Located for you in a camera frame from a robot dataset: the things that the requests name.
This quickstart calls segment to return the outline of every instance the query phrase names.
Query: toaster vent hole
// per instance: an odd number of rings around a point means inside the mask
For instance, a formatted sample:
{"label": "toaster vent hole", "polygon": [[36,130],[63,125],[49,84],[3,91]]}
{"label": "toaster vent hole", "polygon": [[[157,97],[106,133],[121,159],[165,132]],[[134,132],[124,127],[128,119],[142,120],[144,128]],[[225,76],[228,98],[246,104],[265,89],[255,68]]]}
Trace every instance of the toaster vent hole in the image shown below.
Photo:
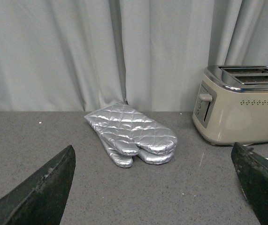
{"label": "toaster vent hole", "polygon": [[268,100],[241,100],[240,105],[268,105]]}

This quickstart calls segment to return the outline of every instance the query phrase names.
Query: toaster slot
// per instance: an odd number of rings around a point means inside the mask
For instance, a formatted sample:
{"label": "toaster slot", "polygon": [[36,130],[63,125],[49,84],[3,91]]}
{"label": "toaster slot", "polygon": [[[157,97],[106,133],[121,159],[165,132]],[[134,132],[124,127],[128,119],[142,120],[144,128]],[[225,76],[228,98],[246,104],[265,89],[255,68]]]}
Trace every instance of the toaster slot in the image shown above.
{"label": "toaster slot", "polygon": [[207,107],[207,110],[206,110],[206,114],[205,114],[205,117],[204,117],[204,121],[206,121],[206,118],[207,118],[207,115],[208,115],[208,111],[209,111],[210,104],[211,104],[211,102],[209,102],[209,104],[208,104],[208,107]]}

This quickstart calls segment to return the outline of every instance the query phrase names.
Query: oven mitt thumb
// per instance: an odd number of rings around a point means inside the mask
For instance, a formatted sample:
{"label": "oven mitt thumb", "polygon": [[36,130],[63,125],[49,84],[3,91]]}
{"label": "oven mitt thumb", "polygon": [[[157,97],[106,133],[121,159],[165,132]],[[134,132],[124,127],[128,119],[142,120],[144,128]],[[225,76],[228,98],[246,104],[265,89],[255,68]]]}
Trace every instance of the oven mitt thumb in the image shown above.
{"label": "oven mitt thumb", "polygon": [[[118,151],[116,151],[113,147],[109,146],[103,139],[100,137],[101,143],[103,144],[105,150],[107,151],[110,158],[113,160],[113,162],[122,168],[129,168],[133,164],[133,158],[131,156],[124,156]],[[175,151],[173,150],[171,153],[167,155],[158,156],[155,154],[152,154],[148,151],[145,151],[142,148],[139,148],[138,156],[146,163],[153,164],[153,165],[160,165],[169,162]]]}
{"label": "oven mitt thumb", "polygon": [[171,153],[176,134],[123,102],[98,109],[85,116],[97,134],[116,151],[135,156],[139,147],[155,155]]}

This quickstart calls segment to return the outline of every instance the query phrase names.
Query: quilted oven mitt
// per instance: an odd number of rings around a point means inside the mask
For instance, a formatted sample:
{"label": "quilted oven mitt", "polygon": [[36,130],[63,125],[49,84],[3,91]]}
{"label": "quilted oven mitt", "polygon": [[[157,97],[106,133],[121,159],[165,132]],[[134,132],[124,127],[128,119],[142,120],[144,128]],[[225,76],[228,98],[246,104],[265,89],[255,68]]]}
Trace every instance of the quilted oven mitt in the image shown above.
{"label": "quilted oven mitt", "polygon": [[174,154],[177,142],[175,133],[125,103],[96,110],[85,118],[100,136],[107,152],[110,149],[120,153],[120,156],[138,155],[152,164],[167,162]]}
{"label": "quilted oven mitt", "polygon": [[[113,147],[109,146],[103,139],[102,137],[100,137],[100,140],[105,148],[105,150],[107,151],[108,155],[110,156],[110,158],[113,160],[113,162],[122,168],[129,168],[132,166],[133,164],[133,159],[131,156],[124,156],[121,153],[119,153],[118,151],[116,151]],[[146,163],[148,164],[153,164],[153,165],[160,165],[160,164],[164,164],[169,162],[173,155],[174,155],[175,151],[172,151],[171,153],[167,154],[167,155],[155,155],[152,154],[148,151],[145,151],[142,148],[139,148],[139,153],[138,156]]]}

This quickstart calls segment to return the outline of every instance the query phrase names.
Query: oven mitt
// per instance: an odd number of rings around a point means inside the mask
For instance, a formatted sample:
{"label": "oven mitt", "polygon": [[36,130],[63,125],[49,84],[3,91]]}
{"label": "oven mitt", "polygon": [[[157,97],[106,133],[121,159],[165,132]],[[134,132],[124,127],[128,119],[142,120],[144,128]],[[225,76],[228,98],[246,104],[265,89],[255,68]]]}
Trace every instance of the oven mitt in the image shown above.
{"label": "oven mitt", "polygon": [[176,147],[172,130],[123,102],[98,109],[85,118],[103,141],[125,156],[138,155],[139,147],[155,155],[167,155]]}
{"label": "oven mitt", "polygon": [[[103,139],[100,137],[101,143],[103,144],[105,150],[107,151],[110,158],[113,160],[113,162],[122,168],[129,168],[133,164],[133,159],[131,156],[124,156],[118,151],[116,151],[113,147],[110,147]],[[142,148],[139,148],[138,156],[146,163],[152,164],[152,165],[160,165],[169,162],[175,151],[173,150],[171,153],[167,155],[158,156],[155,154],[152,154],[148,151],[145,151]]]}
{"label": "oven mitt", "polygon": [[110,158],[117,166],[122,168],[129,168],[132,166],[133,159],[131,156],[124,156],[120,154],[118,151],[114,150],[113,147],[109,146],[101,137],[100,140],[102,145],[105,147],[107,154],[110,156]]}

